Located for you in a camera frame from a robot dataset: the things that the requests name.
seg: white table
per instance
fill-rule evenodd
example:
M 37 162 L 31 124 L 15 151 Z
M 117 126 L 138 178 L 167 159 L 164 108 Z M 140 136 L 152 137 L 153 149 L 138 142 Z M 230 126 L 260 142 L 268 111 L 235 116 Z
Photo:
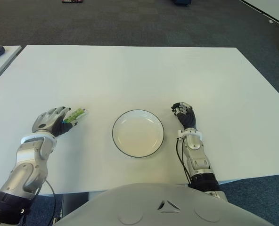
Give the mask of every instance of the white table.
M 279 174 L 279 94 L 236 48 L 27 46 L 0 77 L 0 187 L 20 138 L 55 106 L 89 111 L 50 155 L 56 193 L 185 183 L 170 109 L 179 101 L 193 106 L 219 181 Z M 149 157 L 129 157 L 112 141 L 113 123 L 131 109 L 163 123 L 164 142 Z
M 21 49 L 21 46 L 4 46 L 5 52 L 0 56 L 0 75 L 15 59 L 16 54 Z

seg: floor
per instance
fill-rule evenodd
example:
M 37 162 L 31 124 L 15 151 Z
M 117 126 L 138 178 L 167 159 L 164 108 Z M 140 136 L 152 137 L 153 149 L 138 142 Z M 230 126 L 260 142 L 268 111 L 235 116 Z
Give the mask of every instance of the floor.
M 279 92 L 279 25 L 239 0 L 193 0 L 189 7 L 172 0 L 0 0 L 0 45 L 33 44 L 236 47 Z M 279 176 L 222 189 L 231 203 L 279 226 Z M 52 198 L 40 196 L 34 208 L 27 225 L 42 225 Z

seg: silver arm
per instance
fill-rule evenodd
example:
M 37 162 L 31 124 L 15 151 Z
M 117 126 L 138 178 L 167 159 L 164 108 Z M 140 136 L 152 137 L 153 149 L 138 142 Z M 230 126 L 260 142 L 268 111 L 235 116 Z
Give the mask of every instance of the silver arm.
M 196 119 L 193 108 L 187 103 L 176 103 L 172 111 L 178 117 L 184 131 L 178 131 L 179 140 L 185 147 L 184 154 L 187 158 L 191 187 L 217 198 L 227 201 L 224 192 L 220 191 L 211 164 L 204 152 L 202 134 L 196 129 Z
M 47 160 L 57 144 L 56 137 L 73 127 L 64 123 L 70 108 L 53 108 L 41 114 L 33 133 L 22 138 L 16 164 L 0 190 L 0 223 L 17 225 L 28 214 L 36 193 L 48 175 Z

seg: cable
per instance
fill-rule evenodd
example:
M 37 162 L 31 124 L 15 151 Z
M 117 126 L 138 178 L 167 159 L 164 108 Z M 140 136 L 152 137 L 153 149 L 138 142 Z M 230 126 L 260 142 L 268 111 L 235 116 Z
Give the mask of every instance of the cable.
M 51 189 L 51 191 L 52 191 L 52 193 L 53 193 L 53 196 L 54 196 L 54 210 L 53 210 L 53 215 L 51 216 L 50 221 L 49 221 L 49 223 L 47 224 L 47 226 L 49 226 L 49 225 L 52 223 L 53 218 L 54 218 L 54 215 L 55 215 L 55 212 L 56 212 L 56 195 L 55 195 L 54 189 L 53 189 L 53 187 L 50 185 L 50 183 L 49 183 L 47 180 L 45 180 L 45 182 L 49 185 L 49 187 L 50 187 L 50 189 Z
M 185 171 L 187 180 L 188 180 L 188 182 L 190 182 L 191 181 L 190 173 L 189 173 L 188 169 L 186 168 L 186 166 L 184 164 L 184 161 L 183 161 L 183 146 L 184 146 L 184 143 L 185 143 L 185 140 L 183 139 L 182 140 L 182 145 L 181 145 L 181 161 L 182 161 L 182 165 L 184 166 L 183 170 Z
M 177 153 L 177 156 L 178 156 L 179 161 L 181 162 L 181 164 L 182 164 L 182 166 L 183 166 L 183 170 L 185 171 L 185 174 L 186 174 L 188 183 L 191 184 L 191 182 L 190 182 L 190 181 L 191 181 L 191 180 L 190 180 L 191 176 L 190 176 L 190 174 L 189 174 L 187 168 L 185 167 L 185 165 L 184 165 L 183 161 L 181 160 L 181 157 L 179 156 L 179 153 L 178 153 L 178 142 L 179 142 L 179 139 L 177 139 L 177 141 L 176 141 L 176 153 Z

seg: plate rim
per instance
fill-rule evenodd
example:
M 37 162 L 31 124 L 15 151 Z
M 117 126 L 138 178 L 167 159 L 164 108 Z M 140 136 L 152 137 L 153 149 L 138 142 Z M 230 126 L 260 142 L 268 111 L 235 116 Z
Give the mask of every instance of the plate rim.
M 116 122 L 118 121 L 118 119 L 119 119 L 122 115 L 124 115 L 124 114 L 126 114 L 126 113 L 128 113 L 128 112 L 132 112 L 132 111 L 145 111 L 145 112 L 148 112 L 148 113 L 154 115 L 154 116 L 159 120 L 159 122 L 160 122 L 160 124 L 161 124 L 161 126 L 162 126 L 162 128 L 163 128 L 163 139 L 162 139 L 162 142 L 160 143 L 159 147 L 158 147 L 154 152 L 152 152 L 151 154 L 148 154 L 148 155 L 145 155 L 145 156 L 133 156 L 133 155 L 129 155 L 129 154 L 125 153 L 123 150 L 121 150 L 121 149 L 116 145 L 115 139 L 114 139 L 114 137 L 113 137 L 113 129 L 114 129 L 114 127 L 115 127 L 115 124 L 116 124 Z M 127 155 L 127 156 L 130 156 L 130 157 L 132 157 L 132 158 L 144 158 L 144 157 L 148 157 L 148 156 L 154 154 L 155 152 L 157 152 L 158 149 L 162 146 L 162 144 L 163 144 L 163 142 L 164 142 L 164 126 L 163 126 L 163 124 L 162 124 L 162 121 L 160 121 L 160 119 L 159 119 L 155 114 L 153 114 L 153 113 L 150 112 L 150 111 L 143 110 L 143 109 L 133 109 L 133 110 L 129 110 L 129 111 L 126 111 L 126 112 L 124 112 L 123 114 L 121 114 L 119 117 L 117 117 L 117 119 L 116 119 L 115 122 L 113 123 L 113 126 L 112 126 L 112 140 L 113 140 L 113 143 L 115 144 L 115 146 L 117 147 L 117 149 L 119 149 L 122 153 L 124 153 L 124 154 Z

